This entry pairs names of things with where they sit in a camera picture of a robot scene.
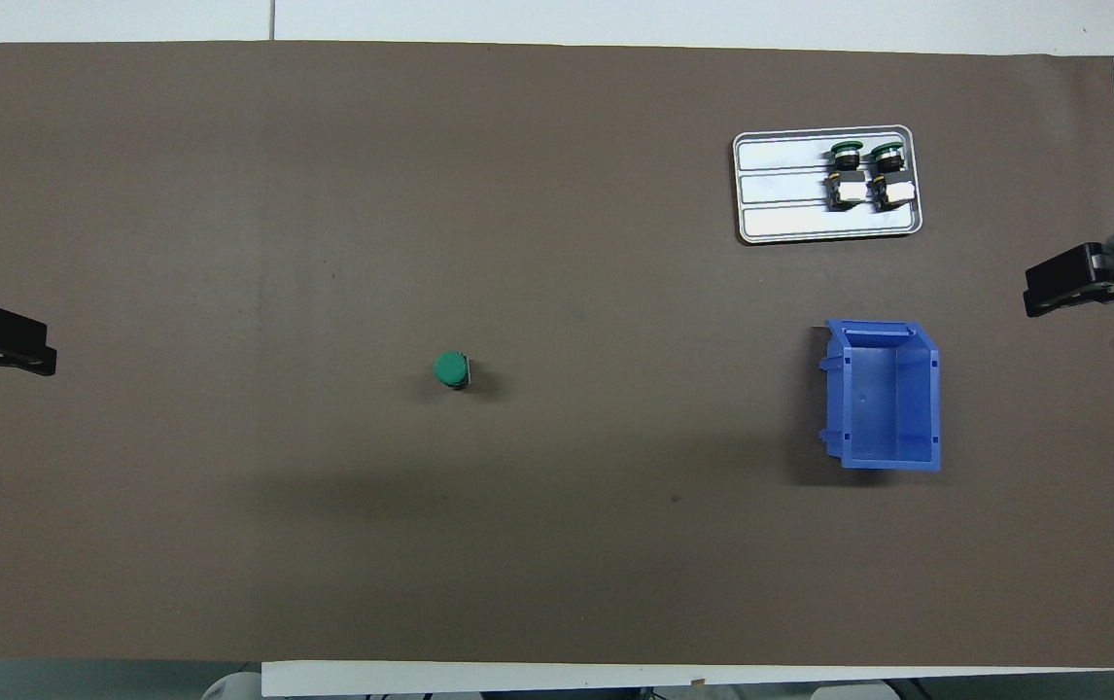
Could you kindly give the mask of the blue plastic storage bin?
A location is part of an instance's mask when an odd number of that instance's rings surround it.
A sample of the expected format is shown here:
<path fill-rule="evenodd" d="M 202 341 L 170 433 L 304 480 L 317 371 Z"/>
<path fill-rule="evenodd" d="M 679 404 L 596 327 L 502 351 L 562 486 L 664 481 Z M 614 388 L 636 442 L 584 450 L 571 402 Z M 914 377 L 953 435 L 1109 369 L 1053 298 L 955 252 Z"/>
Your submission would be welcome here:
<path fill-rule="evenodd" d="M 825 328 L 827 455 L 846 470 L 940 471 L 942 359 L 924 327 L 829 319 Z"/>

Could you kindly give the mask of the silver metal tray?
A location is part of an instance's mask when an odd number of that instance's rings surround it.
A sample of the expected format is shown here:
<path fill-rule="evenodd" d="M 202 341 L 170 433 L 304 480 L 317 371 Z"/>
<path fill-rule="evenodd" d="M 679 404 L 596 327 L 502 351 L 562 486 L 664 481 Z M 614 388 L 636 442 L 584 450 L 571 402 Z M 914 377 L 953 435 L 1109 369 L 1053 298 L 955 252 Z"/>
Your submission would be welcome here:
<path fill-rule="evenodd" d="M 850 211 L 832 211 L 825 200 L 829 150 L 834 143 L 863 143 L 867 202 Z M 880 211 L 871 195 L 871 150 L 903 142 L 916 200 L 895 211 Z M 744 132 L 732 140 L 732 176 L 737 233 L 752 245 L 889 239 L 917 233 L 924 225 L 913 132 L 903 124 Z"/>

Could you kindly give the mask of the brown paper table mat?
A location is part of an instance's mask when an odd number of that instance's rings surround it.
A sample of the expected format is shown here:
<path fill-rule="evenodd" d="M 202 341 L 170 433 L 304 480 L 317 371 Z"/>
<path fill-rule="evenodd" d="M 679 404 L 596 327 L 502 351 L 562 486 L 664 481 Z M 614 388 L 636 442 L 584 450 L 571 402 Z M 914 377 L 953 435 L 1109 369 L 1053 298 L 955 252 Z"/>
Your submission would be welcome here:
<path fill-rule="evenodd" d="M 887 124 L 917 233 L 740 239 L 737 134 Z M 0 657 L 1114 665 L 1114 304 L 1022 301 L 1112 231 L 1110 58 L 0 43 Z"/>

